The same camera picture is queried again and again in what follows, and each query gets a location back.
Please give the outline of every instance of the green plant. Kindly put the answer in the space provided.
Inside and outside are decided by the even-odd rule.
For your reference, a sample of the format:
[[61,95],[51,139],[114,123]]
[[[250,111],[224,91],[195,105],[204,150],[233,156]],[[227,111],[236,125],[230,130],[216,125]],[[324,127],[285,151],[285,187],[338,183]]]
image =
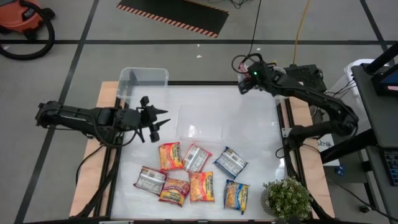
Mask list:
[[266,204],[276,216],[285,220],[291,215],[296,215],[301,220],[310,218],[312,198],[300,182],[289,177],[264,186],[268,191]]

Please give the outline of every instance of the black and yellow hazard mat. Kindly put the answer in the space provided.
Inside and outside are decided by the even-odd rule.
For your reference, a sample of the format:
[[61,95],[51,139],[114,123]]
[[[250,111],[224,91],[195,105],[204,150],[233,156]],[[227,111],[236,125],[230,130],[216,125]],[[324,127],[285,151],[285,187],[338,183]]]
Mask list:
[[229,16],[227,11],[189,0],[122,0],[118,9],[213,38]]

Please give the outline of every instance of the vacuum hose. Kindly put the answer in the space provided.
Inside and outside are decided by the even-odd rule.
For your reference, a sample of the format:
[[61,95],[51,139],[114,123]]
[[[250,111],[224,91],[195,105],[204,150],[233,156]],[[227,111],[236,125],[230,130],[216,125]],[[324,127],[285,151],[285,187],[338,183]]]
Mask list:
[[19,4],[21,6],[28,7],[29,9],[33,9],[42,18],[43,23],[45,24],[47,30],[49,31],[49,39],[45,44],[45,46],[40,51],[32,54],[25,54],[25,55],[12,54],[4,50],[1,46],[0,46],[0,54],[14,60],[32,60],[39,57],[43,57],[45,54],[47,54],[47,52],[51,50],[52,46],[54,45],[55,42],[54,27],[52,26],[50,19],[43,13],[43,11],[39,6],[36,6],[35,4],[24,0],[19,1]]

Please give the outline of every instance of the robotic arm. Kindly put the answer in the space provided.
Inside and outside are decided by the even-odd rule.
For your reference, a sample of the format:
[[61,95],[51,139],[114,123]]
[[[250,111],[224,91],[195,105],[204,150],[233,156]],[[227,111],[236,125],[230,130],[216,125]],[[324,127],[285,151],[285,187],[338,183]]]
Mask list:
[[[253,56],[258,57],[259,61],[251,59]],[[236,71],[234,68],[236,72],[244,74],[243,80],[238,84],[241,94],[257,88],[260,91],[269,92],[272,96],[294,96],[311,105],[324,109],[329,114],[330,121],[308,127],[299,125],[292,127],[288,135],[290,146],[294,148],[300,147],[306,138],[322,136],[328,133],[347,136],[355,129],[358,129],[358,117],[341,100],[301,85],[296,79],[280,70],[274,69],[271,64],[265,63],[260,54],[245,56],[241,65],[247,59],[253,61],[253,64],[247,69],[240,66],[241,71]]]
[[150,129],[150,141],[156,142],[160,139],[158,130],[170,119],[157,121],[158,114],[166,113],[165,110],[148,106],[149,99],[144,96],[141,107],[136,110],[121,108],[93,108],[83,109],[72,106],[64,106],[56,101],[49,101],[39,105],[39,112],[36,114],[38,126],[49,128],[50,125],[63,125],[73,130],[81,131],[85,136],[94,136],[101,144],[118,147],[111,142],[117,133],[125,131],[136,131],[142,137],[142,128]]

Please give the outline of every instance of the yellow cable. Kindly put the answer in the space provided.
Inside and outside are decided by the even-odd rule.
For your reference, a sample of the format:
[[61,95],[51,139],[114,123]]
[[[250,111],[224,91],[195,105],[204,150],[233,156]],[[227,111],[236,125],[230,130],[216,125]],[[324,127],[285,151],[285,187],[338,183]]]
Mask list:
[[305,18],[305,15],[307,14],[307,9],[308,9],[308,7],[310,6],[310,2],[311,2],[311,0],[307,0],[307,5],[305,5],[305,9],[304,9],[304,12],[303,12],[303,16],[301,17],[300,25],[299,25],[299,27],[298,27],[298,31],[297,31],[297,35],[296,35],[296,40],[295,40],[295,42],[294,42],[293,64],[294,64],[295,61],[296,61],[297,42],[299,41],[299,35],[300,35],[301,26],[302,26],[303,23],[304,23],[304,18]]

